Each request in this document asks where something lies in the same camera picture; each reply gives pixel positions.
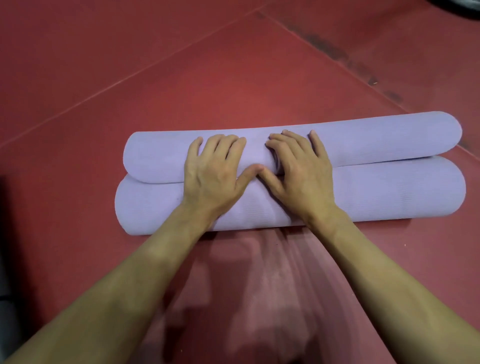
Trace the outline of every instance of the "rolled yoga mat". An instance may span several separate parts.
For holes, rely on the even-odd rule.
[[[353,221],[449,215],[465,198],[465,180],[442,157],[334,168],[335,201]],[[180,203],[183,183],[148,184],[127,175],[115,196],[115,211],[130,235],[152,234]],[[273,199],[259,180],[211,230],[302,225]]]
[[[264,144],[270,133],[283,129],[303,136],[314,129],[334,167],[434,156],[453,148],[462,135],[458,121],[440,111],[267,128],[137,132],[127,141],[123,164],[142,182],[183,182],[183,164],[195,138],[204,138],[201,151],[212,135],[236,134],[247,138],[238,175],[253,163],[278,173],[280,165]]]

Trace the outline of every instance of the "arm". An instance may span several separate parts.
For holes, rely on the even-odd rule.
[[[129,359],[192,246],[263,168],[252,165],[237,179],[245,138],[213,136],[198,155],[201,143],[198,138],[189,148],[183,201],[157,232],[6,363],[120,364]]]
[[[315,132],[270,135],[285,170],[272,193],[324,244],[398,363],[480,363],[480,334],[387,257],[335,204],[332,166]]]

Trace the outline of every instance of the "red tile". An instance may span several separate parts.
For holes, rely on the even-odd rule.
[[[130,133],[400,112],[327,57],[254,14],[8,144],[0,149],[0,171],[8,175],[17,232],[11,244],[22,257],[29,288],[24,294],[39,323],[144,240],[126,235],[114,212]],[[467,179],[460,211],[361,227],[479,327],[479,298],[472,292],[480,267],[471,260],[479,249],[480,196],[473,186],[480,182],[480,169],[458,148],[449,157]],[[322,357],[326,363],[392,363],[338,267],[304,230],[209,234],[182,265],[168,297],[173,299],[167,314],[154,323],[139,352],[144,362]]]
[[[0,3],[0,144],[265,0]]]
[[[264,13],[406,110],[455,115],[480,156],[479,22],[416,0],[281,0]]]

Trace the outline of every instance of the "hand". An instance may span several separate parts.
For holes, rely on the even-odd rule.
[[[214,135],[208,138],[198,155],[201,137],[188,149],[185,162],[185,184],[181,205],[206,218],[209,226],[226,213],[243,195],[245,188],[263,170],[261,164],[252,164],[237,178],[237,169],[245,138],[236,135]]]
[[[272,148],[285,171],[283,182],[267,167],[260,172],[273,195],[307,226],[325,221],[333,215],[344,215],[335,204],[332,164],[317,133],[310,141],[288,130],[270,134],[265,145]]]

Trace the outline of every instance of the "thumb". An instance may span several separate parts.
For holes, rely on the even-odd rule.
[[[241,175],[237,178],[237,185],[235,187],[235,190],[240,196],[243,194],[250,181],[253,180],[264,168],[265,167],[261,164],[252,164],[243,170]]]
[[[272,191],[276,198],[280,198],[281,195],[283,195],[283,183],[271,170],[264,167],[264,169],[259,172],[259,176],[267,184],[268,188],[270,188],[270,191]]]

